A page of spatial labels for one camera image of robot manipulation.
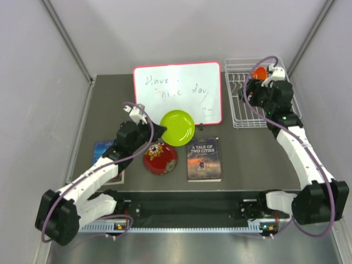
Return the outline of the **lime green plate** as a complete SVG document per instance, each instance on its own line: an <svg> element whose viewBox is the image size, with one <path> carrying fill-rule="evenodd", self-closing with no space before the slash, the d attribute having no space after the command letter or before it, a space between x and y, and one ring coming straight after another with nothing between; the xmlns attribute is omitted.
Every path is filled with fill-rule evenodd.
<svg viewBox="0 0 352 264"><path fill-rule="evenodd" d="M162 139L171 146L184 146L195 134L193 118L190 114L179 109L166 113L161 119L160 125L167 128Z"/></svg>

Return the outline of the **orange plate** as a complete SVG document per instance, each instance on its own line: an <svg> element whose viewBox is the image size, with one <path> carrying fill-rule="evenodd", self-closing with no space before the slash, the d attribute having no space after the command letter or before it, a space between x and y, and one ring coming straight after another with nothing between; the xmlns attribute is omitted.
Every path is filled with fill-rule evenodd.
<svg viewBox="0 0 352 264"><path fill-rule="evenodd" d="M266 80L268 77L268 72L265 67L258 67L251 75L252 78L257 80Z"/></svg>

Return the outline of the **red floral plate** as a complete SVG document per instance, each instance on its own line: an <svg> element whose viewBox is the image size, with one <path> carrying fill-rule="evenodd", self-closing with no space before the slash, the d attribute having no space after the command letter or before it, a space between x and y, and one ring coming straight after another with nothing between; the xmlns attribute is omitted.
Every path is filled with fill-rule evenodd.
<svg viewBox="0 0 352 264"><path fill-rule="evenodd" d="M150 145L144 153L145 168L155 175L164 175L171 172L178 162L178 154L171 145L158 142Z"/></svg>

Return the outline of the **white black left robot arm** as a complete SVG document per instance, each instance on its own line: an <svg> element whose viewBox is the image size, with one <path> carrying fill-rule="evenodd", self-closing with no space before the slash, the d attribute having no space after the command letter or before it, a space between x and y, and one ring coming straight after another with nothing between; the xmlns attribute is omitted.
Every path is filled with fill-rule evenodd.
<svg viewBox="0 0 352 264"><path fill-rule="evenodd" d="M150 120L147 123L123 122L114 142L91 168L61 189L47 190L41 197L35 220L42 242L55 241L65 246L75 238L80 227L104 215L121 217L125 210L121 201L109 195L90 197L166 131L165 126Z"/></svg>

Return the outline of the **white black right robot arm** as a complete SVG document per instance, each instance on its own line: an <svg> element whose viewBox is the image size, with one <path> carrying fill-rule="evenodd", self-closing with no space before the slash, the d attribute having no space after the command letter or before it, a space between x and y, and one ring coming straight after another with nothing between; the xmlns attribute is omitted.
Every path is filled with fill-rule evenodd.
<svg viewBox="0 0 352 264"><path fill-rule="evenodd" d="M244 101L265 112L267 127L288 155L299 178L298 194L265 191L257 203L257 212L268 218L276 211L293 216L300 225L339 221L349 195L345 181L337 181L325 169L310 145L303 123L292 111L292 84L286 80L263 86L251 78L244 92Z"/></svg>

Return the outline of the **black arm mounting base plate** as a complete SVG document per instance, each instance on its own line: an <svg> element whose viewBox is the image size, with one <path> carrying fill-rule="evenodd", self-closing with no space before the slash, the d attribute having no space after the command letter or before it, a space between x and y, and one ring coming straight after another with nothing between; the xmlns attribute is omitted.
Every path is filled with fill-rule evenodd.
<svg viewBox="0 0 352 264"><path fill-rule="evenodd" d="M175 192L118 192L119 212L135 219L152 216L210 215L255 220L273 215L260 192L252 191L175 191Z"/></svg>

